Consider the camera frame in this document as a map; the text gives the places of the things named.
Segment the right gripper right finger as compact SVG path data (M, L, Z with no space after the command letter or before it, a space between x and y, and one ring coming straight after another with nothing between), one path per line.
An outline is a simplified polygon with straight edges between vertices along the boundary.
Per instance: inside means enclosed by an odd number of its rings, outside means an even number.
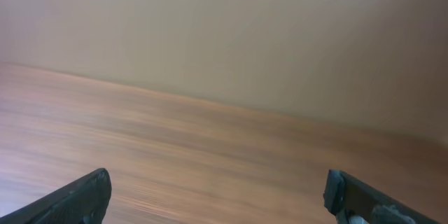
M331 169L323 193L324 207L338 224L437 224L352 175Z

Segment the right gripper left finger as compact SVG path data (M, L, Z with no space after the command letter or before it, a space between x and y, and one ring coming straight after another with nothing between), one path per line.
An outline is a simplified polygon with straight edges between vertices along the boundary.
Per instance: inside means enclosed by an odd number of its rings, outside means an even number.
M99 168L1 217L1 224L102 224L111 192L109 173Z

